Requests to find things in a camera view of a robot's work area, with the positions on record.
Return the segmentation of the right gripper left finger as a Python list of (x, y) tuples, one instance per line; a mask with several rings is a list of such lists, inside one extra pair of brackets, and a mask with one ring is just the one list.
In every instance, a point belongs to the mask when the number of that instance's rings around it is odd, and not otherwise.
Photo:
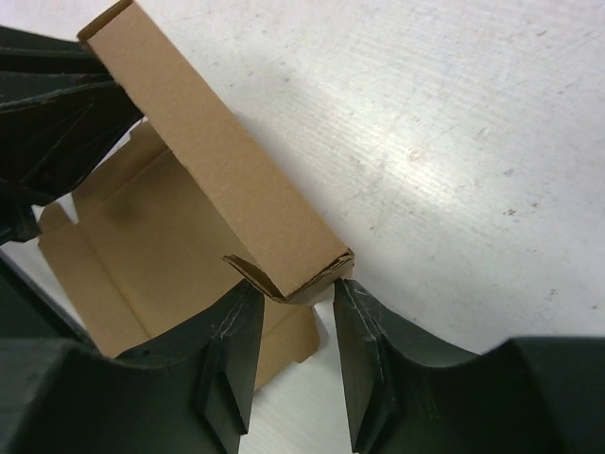
[(116, 358), (68, 339), (2, 340), (2, 451), (237, 452), (263, 317), (263, 295), (241, 281)]

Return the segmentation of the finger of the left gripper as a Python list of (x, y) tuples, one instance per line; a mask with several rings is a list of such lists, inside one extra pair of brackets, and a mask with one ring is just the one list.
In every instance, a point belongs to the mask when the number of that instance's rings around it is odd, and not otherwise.
[(141, 117), (82, 44), (2, 27), (2, 240), (38, 236), (32, 208), (73, 191)]

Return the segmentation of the brown cardboard box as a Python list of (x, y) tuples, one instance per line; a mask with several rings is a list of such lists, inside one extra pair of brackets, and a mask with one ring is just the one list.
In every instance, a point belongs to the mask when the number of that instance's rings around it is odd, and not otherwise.
[(334, 233), (157, 24), (120, 1), (79, 40), (144, 115), (40, 219), (39, 246), (99, 350), (115, 357), (241, 280), (266, 299), (256, 382), (319, 348), (312, 305), (354, 264)]

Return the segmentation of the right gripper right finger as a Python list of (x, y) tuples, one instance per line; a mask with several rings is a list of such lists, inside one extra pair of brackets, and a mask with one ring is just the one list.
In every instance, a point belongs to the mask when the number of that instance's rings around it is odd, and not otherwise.
[(600, 453), (604, 341), (517, 337), (477, 355), (339, 280), (337, 341), (356, 453)]

